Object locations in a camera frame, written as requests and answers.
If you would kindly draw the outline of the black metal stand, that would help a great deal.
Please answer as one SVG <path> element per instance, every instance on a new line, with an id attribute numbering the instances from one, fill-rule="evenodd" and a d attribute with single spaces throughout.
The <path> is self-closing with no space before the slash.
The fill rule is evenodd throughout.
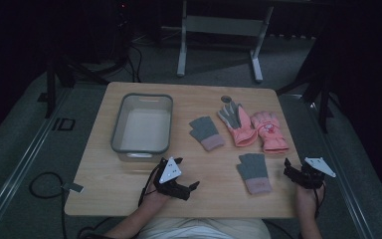
<path id="1" fill-rule="evenodd" d="M 329 51 L 320 53 L 311 50 L 300 67 L 295 80 L 276 90 L 278 96 L 307 84 L 302 94 L 306 103 L 313 104 L 319 98 L 318 124 L 327 133 L 326 119 L 331 80 L 336 70 L 335 55 Z"/>
<path id="2" fill-rule="evenodd" d="M 125 62 L 126 58 L 120 58 L 108 68 L 92 71 L 63 52 L 48 53 L 46 55 L 46 91 L 39 96 L 39 102 L 47 104 L 45 118 L 48 119 L 57 106 L 56 80 L 59 80 L 64 88 L 72 88 L 77 82 L 74 73 L 79 73 L 86 81 L 107 85 L 109 80 L 106 80 L 104 76 L 120 70 Z"/>

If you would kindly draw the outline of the person's right hand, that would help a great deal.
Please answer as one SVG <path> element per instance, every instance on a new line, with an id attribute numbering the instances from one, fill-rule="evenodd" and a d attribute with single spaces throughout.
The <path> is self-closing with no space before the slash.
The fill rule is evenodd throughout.
<path id="1" fill-rule="evenodd" d="M 300 185 L 296 187 L 295 210 L 296 215 L 313 214 L 316 217 L 317 211 L 324 198 L 325 186 L 318 189 L 306 189 Z"/>

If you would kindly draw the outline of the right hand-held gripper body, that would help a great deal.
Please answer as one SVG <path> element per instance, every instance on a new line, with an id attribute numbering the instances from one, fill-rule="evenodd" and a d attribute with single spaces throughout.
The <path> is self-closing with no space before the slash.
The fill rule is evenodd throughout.
<path id="1" fill-rule="evenodd" d="M 320 188 L 326 175 L 336 176 L 322 157 L 306 157 L 304 161 L 308 163 L 308 169 L 295 169 L 292 181 L 306 189 Z"/>

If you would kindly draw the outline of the grey table edge clip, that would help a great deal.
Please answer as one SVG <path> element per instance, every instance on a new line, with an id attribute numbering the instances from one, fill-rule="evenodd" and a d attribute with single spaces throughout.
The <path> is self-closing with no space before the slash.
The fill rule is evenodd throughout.
<path id="1" fill-rule="evenodd" d="M 64 183 L 62 188 L 66 191 L 72 191 L 76 193 L 82 193 L 84 191 L 84 188 L 76 183 Z"/>

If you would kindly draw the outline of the pink glove with cartoon print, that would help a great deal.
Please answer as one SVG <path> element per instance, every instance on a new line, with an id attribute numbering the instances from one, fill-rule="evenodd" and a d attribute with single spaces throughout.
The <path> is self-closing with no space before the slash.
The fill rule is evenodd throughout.
<path id="1" fill-rule="evenodd" d="M 258 112 L 251 116 L 253 127 L 263 142 L 263 152 L 283 153 L 288 150 L 287 142 L 281 132 L 281 125 L 274 113 Z"/>

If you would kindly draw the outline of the person's left hand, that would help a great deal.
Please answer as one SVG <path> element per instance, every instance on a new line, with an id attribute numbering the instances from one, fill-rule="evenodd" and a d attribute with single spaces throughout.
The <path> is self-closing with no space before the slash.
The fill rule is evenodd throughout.
<path id="1" fill-rule="evenodd" d="M 164 195 L 157 191 L 153 184 L 151 184 L 145 191 L 142 204 L 151 208 L 162 208 L 170 196 Z"/>

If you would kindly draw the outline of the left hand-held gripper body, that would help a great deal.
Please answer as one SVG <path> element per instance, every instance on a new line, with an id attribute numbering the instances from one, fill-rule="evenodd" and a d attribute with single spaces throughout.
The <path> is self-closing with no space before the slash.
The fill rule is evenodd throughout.
<path id="1" fill-rule="evenodd" d="M 174 198 L 187 200 L 191 191 L 189 187 L 183 186 L 176 182 L 176 179 L 182 174 L 179 164 L 174 161 L 175 158 L 162 158 L 158 164 L 158 171 L 154 178 L 153 184 L 158 192 Z"/>

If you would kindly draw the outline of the white metal desk frame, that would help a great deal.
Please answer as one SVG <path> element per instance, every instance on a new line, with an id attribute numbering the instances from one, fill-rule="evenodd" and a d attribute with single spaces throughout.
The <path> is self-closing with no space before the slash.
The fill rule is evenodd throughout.
<path id="1" fill-rule="evenodd" d="M 263 20 L 251 20 L 189 15 L 187 13 L 187 5 L 188 0 L 182 0 L 181 43 L 176 75 L 178 77 L 185 76 L 188 32 L 247 36 L 257 38 L 257 44 L 249 54 L 255 81 L 262 82 L 264 77 L 259 54 L 267 35 L 274 7 L 267 7 Z"/>

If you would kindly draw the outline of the grey glove with pink cuff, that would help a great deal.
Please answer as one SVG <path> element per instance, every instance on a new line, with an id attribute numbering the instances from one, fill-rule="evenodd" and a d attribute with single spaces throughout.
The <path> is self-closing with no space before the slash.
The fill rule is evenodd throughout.
<path id="1" fill-rule="evenodd" d="M 265 156 L 261 153 L 246 153 L 239 156 L 238 172 L 244 180 L 250 194 L 271 192 Z"/>
<path id="2" fill-rule="evenodd" d="M 225 144 L 224 139 L 210 117 L 200 117 L 192 120 L 190 134 L 203 146 L 206 151 L 214 150 Z"/>

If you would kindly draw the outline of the grey plastic bin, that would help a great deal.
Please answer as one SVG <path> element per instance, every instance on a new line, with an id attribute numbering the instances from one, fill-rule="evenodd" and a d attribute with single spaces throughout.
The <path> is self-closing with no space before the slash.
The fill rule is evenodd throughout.
<path id="1" fill-rule="evenodd" d="M 121 161 L 158 161 L 170 146 L 173 99 L 130 93 L 122 98 L 111 138 Z"/>

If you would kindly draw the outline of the person's light clothing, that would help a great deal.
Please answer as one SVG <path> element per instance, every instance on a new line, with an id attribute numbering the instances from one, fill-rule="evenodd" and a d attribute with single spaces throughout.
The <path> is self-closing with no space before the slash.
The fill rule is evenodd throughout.
<path id="1" fill-rule="evenodd" d="M 271 239 L 260 218 L 156 218 L 138 239 Z"/>

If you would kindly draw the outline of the black floor bracket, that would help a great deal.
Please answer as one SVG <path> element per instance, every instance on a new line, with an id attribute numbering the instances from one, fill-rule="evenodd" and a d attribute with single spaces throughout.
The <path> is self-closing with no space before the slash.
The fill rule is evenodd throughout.
<path id="1" fill-rule="evenodd" d="M 73 130 L 76 125 L 74 119 L 57 118 L 52 126 L 52 130 L 70 131 Z"/>

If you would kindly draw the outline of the pink glove with grey palm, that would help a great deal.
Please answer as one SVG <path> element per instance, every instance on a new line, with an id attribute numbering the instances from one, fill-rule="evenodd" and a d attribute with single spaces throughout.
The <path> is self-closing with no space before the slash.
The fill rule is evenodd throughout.
<path id="1" fill-rule="evenodd" d="M 230 132 L 236 147 L 249 146 L 256 141 L 258 133 L 241 104 L 230 101 L 217 115 Z"/>

